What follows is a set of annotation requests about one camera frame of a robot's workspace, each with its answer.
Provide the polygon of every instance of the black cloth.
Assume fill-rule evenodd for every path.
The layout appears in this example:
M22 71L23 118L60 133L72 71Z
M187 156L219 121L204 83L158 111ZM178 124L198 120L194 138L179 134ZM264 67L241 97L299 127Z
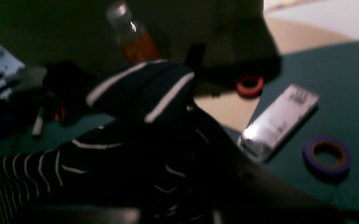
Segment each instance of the black cloth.
M181 210L184 222L201 220L200 195L191 197L197 190L187 178L192 138L207 141L199 130L189 133L193 77L184 65L146 61L68 90L80 97L73 101L118 120L57 149L1 157L0 224L40 203L138 203L156 222L178 222Z

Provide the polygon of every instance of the beige surface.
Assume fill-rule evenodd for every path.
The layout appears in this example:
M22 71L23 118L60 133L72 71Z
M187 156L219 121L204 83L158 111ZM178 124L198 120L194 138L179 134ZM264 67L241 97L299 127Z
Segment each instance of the beige surface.
M242 132L247 126L259 98L247 100L238 93L229 92L218 97L202 97L195 99L196 104L213 116L219 123L235 131Z
M265 22L281 54L355 41L343 34L293 21L265 17Z

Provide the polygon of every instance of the purple tape roll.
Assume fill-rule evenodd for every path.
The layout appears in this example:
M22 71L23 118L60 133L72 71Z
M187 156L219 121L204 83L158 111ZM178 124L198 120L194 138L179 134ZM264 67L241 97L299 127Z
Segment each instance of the purple tape roll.
M339 155L339 162L337 166L328 166L318 160L315 156L316 146L330 145L331 148ZM304 149L304 156L306 162L317 171L330 176L337 176L344 174L351 166L352 158L348 147L340 140L327 137L317 136L307 142Z

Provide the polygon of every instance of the tape roll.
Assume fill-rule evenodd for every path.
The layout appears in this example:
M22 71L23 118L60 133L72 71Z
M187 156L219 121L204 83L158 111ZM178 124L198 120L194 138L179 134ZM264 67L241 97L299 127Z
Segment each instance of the tape roll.
M338 157L335 166L321 162L316 154L319 152L330 152ZM304 149L306 163L319 174L329 177L341 176L348 172L352 157L348 147L338 139L327 136L318 136L307 142Z
M247 81L256 82L256 86L246 87L243 84ZM237 84L236 89L238 94L244 98L255 98L262 91L262 85L264 84L264 79L262 76L258 75L245 75Z

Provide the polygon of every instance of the bottle cap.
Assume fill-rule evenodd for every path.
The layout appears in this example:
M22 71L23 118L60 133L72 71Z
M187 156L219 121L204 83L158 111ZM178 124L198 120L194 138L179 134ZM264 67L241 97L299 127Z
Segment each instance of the bottle cap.
M106 10L106 17L111 24L119 24L131 20L133 14L125 1L111 4Z

